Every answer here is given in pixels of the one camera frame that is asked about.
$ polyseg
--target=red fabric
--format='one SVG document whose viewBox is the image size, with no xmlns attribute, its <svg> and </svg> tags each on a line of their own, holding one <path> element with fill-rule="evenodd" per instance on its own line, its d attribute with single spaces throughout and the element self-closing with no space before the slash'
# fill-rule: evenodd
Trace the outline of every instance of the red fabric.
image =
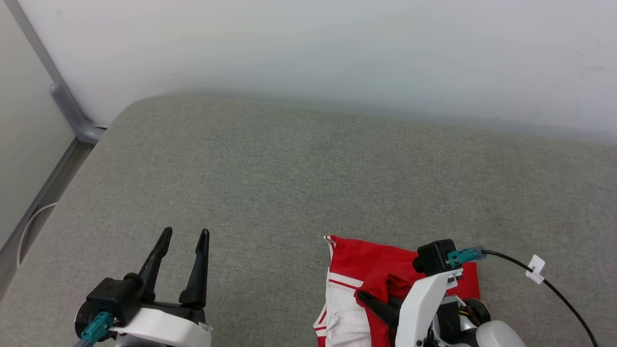
<svg viewBox="0 0 617 347">
<path fill-rule="evenodd" d="M 388 296 L 404 299 L 413 283 L 425 277 L 413 269 L 412 261 L 418 255 L 416 252 L 334 235 L 327 236 L 326 240 L 332 244 L 333 251 L 330 272 L 363 281 L 358 290 L 369 292 L 384 303 L 387 303 Z M 476 263 L 463 264 L 463 277 L 447 294 L 458 295 L 461 299 L 479 299 Z M 357 297 L 356 301 L 366 310 L 371 344 L 374 347 L 391 346 L 388 326 Z M 318 338 L 318 345 L 325 346 L 325 337 Z"/>
</svg>

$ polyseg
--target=gray table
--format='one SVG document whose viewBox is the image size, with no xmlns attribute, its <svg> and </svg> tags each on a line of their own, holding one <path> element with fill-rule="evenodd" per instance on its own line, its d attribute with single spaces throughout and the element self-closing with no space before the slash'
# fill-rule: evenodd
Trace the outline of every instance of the gray table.
<svg viewBox="0 0 617 347">
<path fill-rule="evenodd" d="M 617 340 L 616 148 L 202 96 L 127 108 L 60 200 L 0 306 L 6 346 L 72 346 L 103 277 L 137 271 L 175 234 L 156 287 L 175 301 L 212 233 L 216 346 L 315 346 L 336 234 L 415 249 L 440 238 L 527 262 Z M 528 346 L 587 345 L 567 307 L 501 259 L 482 298 Z"/>
</svg>

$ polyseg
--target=electrical wire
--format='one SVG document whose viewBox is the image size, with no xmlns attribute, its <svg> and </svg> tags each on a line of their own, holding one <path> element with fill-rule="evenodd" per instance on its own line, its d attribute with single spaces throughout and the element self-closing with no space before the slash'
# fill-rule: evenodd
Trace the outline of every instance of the electrical wire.
<svg viewBox="0 0 617 347">
<path fill-rule="evenodd" d="M 23 241 L 26 239 L 26 235 L 28 234 L 28 231 L 30 230 L 30 225 L 32 224 L 32 222 L 34 221 L 34 219 L 41 214 L 41 212 L 45 211 L 46 209 L 50 208 L 50 207 L 54 207 L 55 205 L 58 205 L 58 202 L 56 203 L 52 203 L 49 205 L 45 205 L 43 207 L 41 207 L 38 211 L 36 211 L 32 216 L 30 216 L 30 218 L 28 219 L 28 222 L 26 223 L 25 228 L 23 228 L 23 232 L 22 232 L 22 238 L 19 240 L 19 246 L 17 246 L 17 268 L 19 269 L 19 265 L 22 264 L 22 248 L 23 248 Z"/>
<path fill-rule="evenodd" d="M 507 256 L 503 253 L 499 253 L 499 252 L 495 252 L 495 251 L 489 251 L 488 249 L 483 249 L 482 250 L 483 254 L 490 254 L 491 256 L 497 256 L 500 258 L 503 258 L 507 261 L 511 261 L 514 264 L 524 268 L 525 270 L 529 271 L 529 272 L 534 272 L 531 268 L 529 268 L 527 265 L 523 264 L 522 262 Z M 574 306 L 572 306 L 572 304 L 570 304 L 570 302 L 557 290 L 557 288 L 555 288 L 552 284 L 550 284 L 549 281 L 546 280 L 546 278 L 542 281 L 544 282 L 544 284 L 547 285 L 547 287 L 549 287 L 565 304 L 566 306 L 570 309 L 570 311 L 572 311 L 572 313 L 576 316 L 576 318 L 579 320 L 579 322 L 582 324 L 582 327 L 585 328 L 585 331 L 587 332 L 587 335 L 589 335 L 589 338 L 591 339 L 591 343 L 593 344 L 594 347 L 598 347 L 598 343 L 595 340 L 594 334 L 591 332 L 591 329 L 589 328 L 589 326 L 587 325 L 587 323 L 585 323 L 585 320 L 581 317 L 581 315 L 578 313 L 577 310 L 575 310 Z"/>
</svg>

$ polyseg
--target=red and white garment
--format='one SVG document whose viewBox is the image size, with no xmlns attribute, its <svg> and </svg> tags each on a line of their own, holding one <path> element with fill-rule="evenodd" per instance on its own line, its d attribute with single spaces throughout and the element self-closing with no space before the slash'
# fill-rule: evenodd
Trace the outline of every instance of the red and white garment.
<svg viewBox="0 0 617 347">
<path fill-rule="evenodd" d="M 423 278 L 413 270 L 416 252 L 338 236 L 324 237 L 331 262 L 326 278 L 326 303 L 313 325 L 318 347 L 390 346 L 389 328 L 356 299 L 358 288 L 387 302 L 405 298 L 413 282 Z M 479 298 L 475 263 L 463 265 L 465 279 L 453 292 L 462 299 Z"/>
</svg>

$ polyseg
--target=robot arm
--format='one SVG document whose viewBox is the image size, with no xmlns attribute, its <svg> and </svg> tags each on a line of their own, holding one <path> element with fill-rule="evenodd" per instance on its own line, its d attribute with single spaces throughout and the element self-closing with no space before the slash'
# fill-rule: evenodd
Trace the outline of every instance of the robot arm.
<svg viewBox="0 0 617 347">
<path fill-rule="evenodd" d="M 113 338 L 122 347 L 210 346 L 212 328 L 205 324 L 204 313 L 210 233 L 201 231 L 193 270 L 179 303 L 161 303 L 154 301 L 154 285 L 171 238 L 172 228 L 165 228 L 138 274 L 129 273 L 123 280 L 105 278 L 86 297 L 75 317 L 78 337 L 83 338 L 97 315 L 106 312 L 114 318 L 112 326 L 90 329 L 104 333 L 91 335 L 90 342 Z"/>
<path fill-rule="evenodd" d="M 475 317 L 474 324 L 459 314 L 466 304 L 456 296 L 446 295 L 461 279 L 461 265 L 481 258 L 484 255 L 479 248 L 457 251 L 452 240 L 435 241 L 418 248 L 413 266 L 427 277 L 413 284 L 402 304 L 376 302 L 362 292 L 358 298 L 395 331 L 396 347 L 524 347 L 506 323 L 490 321 L 490 314 L 480 301 L 474 302 L 475 311 L 484 309 L 486 314 L 480 319 Z"/>
</svg>

